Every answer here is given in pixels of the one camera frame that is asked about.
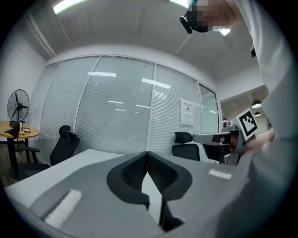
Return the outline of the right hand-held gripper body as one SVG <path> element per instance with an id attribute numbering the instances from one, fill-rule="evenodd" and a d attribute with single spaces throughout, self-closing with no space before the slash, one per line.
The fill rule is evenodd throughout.
<path id="1" fill-rule="evenodd" d="M 244 153 L 247 142 L 255 136 L 257 122 L 251 109 L 246 109 L 231 121 L 225 122 L 222 133 L 223 164 L 237 165 Z"/>

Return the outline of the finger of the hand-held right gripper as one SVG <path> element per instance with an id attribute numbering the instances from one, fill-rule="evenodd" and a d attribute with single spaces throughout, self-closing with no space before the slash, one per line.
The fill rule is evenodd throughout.
<path id="1" fill-rule="evenodd" d="M 219 133 L 205 133 L 205 134 L 193 134 L 192 140 L 196 143 L 203 145 L 218 146 L 222 145 L 222 138 L 230 136 L 230 132 L 219 132 Z"/>
<path id="2" fill-rule="evenodd" d="M 208 159 L 215 160 L 215 161 L 223 160 L 224 149 L 222 145 L 203 144 L 203 148 Z"/>

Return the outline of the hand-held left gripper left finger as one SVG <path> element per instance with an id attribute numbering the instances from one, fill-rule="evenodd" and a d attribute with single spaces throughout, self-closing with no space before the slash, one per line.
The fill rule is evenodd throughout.
<path id="1" fill-rule="evenodd" d="M 147 154 L 84 166 L 40 195 L 30 211 L 49 236 L 160 236 L 142 192 Z"/>

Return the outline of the person's right hand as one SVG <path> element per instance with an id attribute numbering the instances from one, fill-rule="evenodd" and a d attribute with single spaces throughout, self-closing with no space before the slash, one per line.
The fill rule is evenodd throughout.
<path id="1" fill-rule="evenodd" d="M 246 147 L 242 154 L 244 155 L 244 154 L 255 153 L 257 151 L 260 151 L 265 145 L 271 143 L 274 139 L 275 139 L 275 131 L 273 128 L 263 133 L 257 134 L 256 136 L 251 137 L 247 141 Z"/>

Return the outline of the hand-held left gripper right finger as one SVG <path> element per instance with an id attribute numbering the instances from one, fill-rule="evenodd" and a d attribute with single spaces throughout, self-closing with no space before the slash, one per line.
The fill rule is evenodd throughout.
<path id="1" fill-rule="evenodd" d="M 161 223 L 148 231 L 240 232 L 250 162 L 230 166 L 148 152 L 148 173 L 162 196 Z"/>

